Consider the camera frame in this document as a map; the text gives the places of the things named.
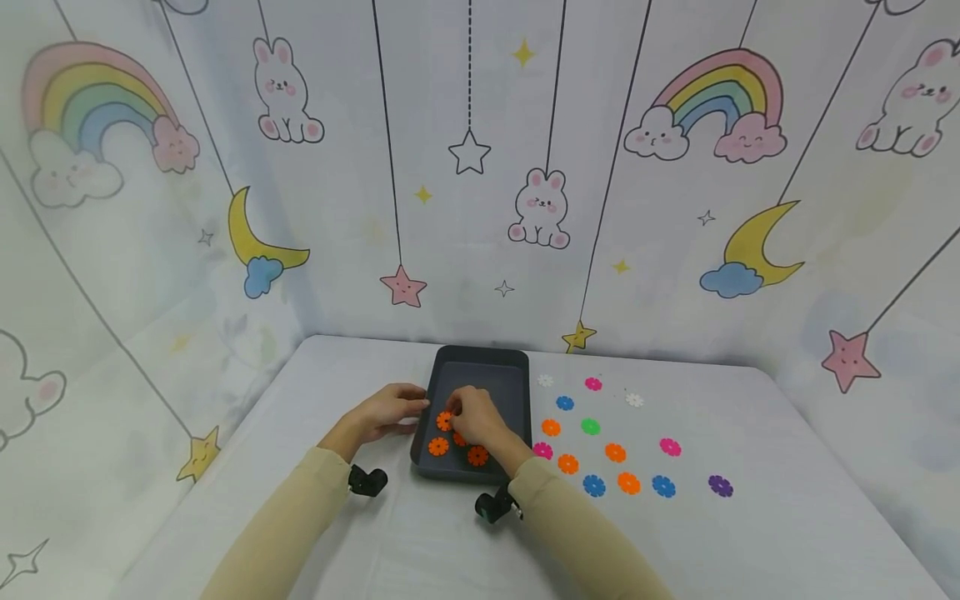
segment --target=hand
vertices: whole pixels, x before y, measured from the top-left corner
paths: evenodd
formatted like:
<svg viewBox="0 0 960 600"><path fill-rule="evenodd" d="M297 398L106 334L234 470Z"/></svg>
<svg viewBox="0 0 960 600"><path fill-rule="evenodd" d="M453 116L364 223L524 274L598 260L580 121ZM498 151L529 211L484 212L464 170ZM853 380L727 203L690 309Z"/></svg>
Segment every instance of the hand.
<svg viewBox="0 0 960 600"><path fill-rule="evenodd" d="M430 400L426 399L426 390L422 387L412 383L391 383L357 404L350 412L363 423L361 444L366 444L375 442L388 433L413 433L417 429L416 423L399 421L419 417L429 405Z"/></svg>
<svg viewBox="0 0 960 600"><path fill-rule="evenodd" d="M513 479L520 466L534 458L534 452L503 422L487 390L468 385L455 390L446 401L453 413L450 424L470 444L484 446L507 476Z"/></svg>
<svg viewBox="0 0 960 600"><path fill-rule="evenodd" d="M510 433L487 390L471 385L455 390L446 401L446 410L453 413L450 424L470 444L488 445Z"/></svg>
<svg viewBox="0 0 960 600"><path fill-rule="evenodd" d="M416 423L400 423L417 417L430 405L426 391L412 383L391 383L343 415L317 447L333 450L348 463L362 444L390 433L411 434Z"/></svg>

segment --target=rainbow wall decal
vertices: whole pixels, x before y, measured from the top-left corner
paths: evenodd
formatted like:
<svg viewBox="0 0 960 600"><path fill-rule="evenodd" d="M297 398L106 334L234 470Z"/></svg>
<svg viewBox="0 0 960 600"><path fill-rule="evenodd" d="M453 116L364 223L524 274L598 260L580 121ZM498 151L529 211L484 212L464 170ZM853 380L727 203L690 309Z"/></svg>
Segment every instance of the rainbow wall decal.
<svg viewBox="0 0 960 600"><path fill-rule="evenodd" d="M41 204L77 206L119 191L123 178L103 149L107 130L118 123L144 133L160 171L185 173L196 165L200 145L159 84L112 48L85 41L43 48L27 65L22 95Z"/></svg>
<svg viewBox="0 0 960 600"><path fill-rule="evenodd" d="M691 65L660 93L624 138L628 152L676 160L689 149L687 135L714 112L726 116L714 147L729 162L757 162L786 148L780 132L783 87L777 69L763 56L734 48Z"/></svg>

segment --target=beige sleeve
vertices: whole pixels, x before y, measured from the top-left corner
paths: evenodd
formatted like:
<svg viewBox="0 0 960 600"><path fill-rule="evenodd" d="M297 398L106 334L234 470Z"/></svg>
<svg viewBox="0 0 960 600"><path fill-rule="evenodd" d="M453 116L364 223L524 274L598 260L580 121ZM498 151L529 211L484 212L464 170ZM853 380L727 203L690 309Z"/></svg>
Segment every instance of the beige sleeve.
<svg viewBox="0 0 960 600"><path fill-rule="evenodd" d="M548 461L528 459L509 490L523 522L587 598L672 600L643 555Z"/></svg>
<svg viewBox="0 0 960 600"><path fill-rule="evenodd" d="M310 448L230 547L201 600L286 598L346 502L349 474L336 452Z"/></svg>

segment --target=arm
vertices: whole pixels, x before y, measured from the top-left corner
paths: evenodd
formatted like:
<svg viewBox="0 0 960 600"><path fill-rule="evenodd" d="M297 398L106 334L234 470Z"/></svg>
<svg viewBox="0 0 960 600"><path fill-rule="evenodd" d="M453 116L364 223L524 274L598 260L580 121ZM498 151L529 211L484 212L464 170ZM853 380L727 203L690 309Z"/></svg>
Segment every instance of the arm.
<svg viewBox="0 0 960 600"><path fill-rule="evenodd" d="M468 442L484 445L510 476L510 495L523 511L523 522L588 598L672 600L616 526L507 428L485 390L458 390L447 405L454 412L454 429Z"/></svg>
<svg viewBox="0 0 960 600"><path fill-rule="evenodd" d="M256 512L206 585L201 600L286 598L317 539L347 501L349 462L366 442L412 433L426 391L391 384L344 415Z"/></svg>

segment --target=wall backdrop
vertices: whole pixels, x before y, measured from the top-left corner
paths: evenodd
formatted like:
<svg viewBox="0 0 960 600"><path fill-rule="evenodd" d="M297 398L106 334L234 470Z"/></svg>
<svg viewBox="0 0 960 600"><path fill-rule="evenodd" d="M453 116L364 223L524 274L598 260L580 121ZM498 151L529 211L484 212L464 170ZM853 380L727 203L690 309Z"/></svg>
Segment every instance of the wall backdrop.
<svg viewBox="0 0 960 600"><path fill-rule="evenodd" d="M0 600L108 595L312 333L760 367L960 599L958 24L11 0Z"/></svg>

